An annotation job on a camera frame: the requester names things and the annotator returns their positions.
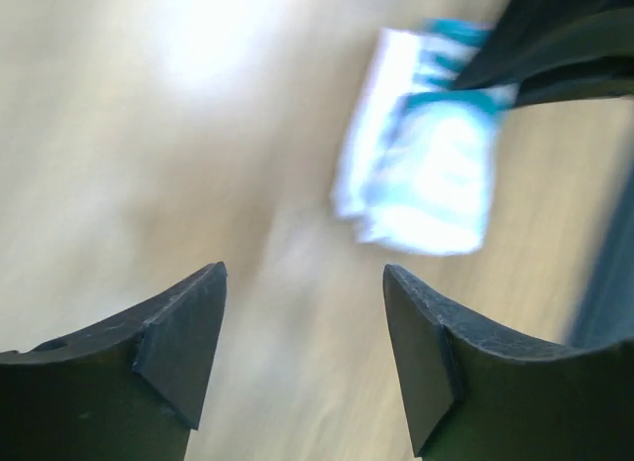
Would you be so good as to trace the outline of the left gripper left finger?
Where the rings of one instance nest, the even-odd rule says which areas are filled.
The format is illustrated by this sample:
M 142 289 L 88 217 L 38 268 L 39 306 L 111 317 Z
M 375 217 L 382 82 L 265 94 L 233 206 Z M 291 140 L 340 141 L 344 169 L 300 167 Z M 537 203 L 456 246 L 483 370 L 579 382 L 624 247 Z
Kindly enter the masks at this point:
M 137 305 L 1 356 L 5 460 L 181 460 L 199 426 L 227 296 L 210 264 Z

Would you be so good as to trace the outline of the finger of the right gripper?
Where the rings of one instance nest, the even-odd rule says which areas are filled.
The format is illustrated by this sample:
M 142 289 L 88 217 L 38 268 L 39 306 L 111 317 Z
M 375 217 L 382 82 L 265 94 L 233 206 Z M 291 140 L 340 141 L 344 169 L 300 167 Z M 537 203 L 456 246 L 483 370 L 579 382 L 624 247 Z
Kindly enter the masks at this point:
M 453 87 L 485 88 L 632 57 L 633 0 L 510 0 Z
M 526 78 L 515 108 L 633 95 L 633 59 L 601 58 L 564 65 Z

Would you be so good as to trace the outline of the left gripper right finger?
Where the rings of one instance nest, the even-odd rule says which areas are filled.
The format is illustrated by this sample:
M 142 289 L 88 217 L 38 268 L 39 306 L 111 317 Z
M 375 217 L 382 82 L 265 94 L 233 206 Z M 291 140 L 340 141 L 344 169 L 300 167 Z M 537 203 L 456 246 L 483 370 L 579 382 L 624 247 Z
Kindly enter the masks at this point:
M 397 265 L 382 288 L 415 457 L 632 458 L 631 340 L 577 348 L 531 337 Z

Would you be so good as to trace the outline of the rabbit print towel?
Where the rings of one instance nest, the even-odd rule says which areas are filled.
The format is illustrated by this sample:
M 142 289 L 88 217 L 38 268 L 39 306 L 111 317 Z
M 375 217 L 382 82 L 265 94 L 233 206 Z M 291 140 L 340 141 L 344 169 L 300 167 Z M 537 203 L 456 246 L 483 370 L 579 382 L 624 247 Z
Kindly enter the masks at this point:
M 359 242 L 429 256 L 482 247 L 496 140 L 518 88 L 452 82 L 489 32 L 452 19 L 380 32 L 331 191 Z

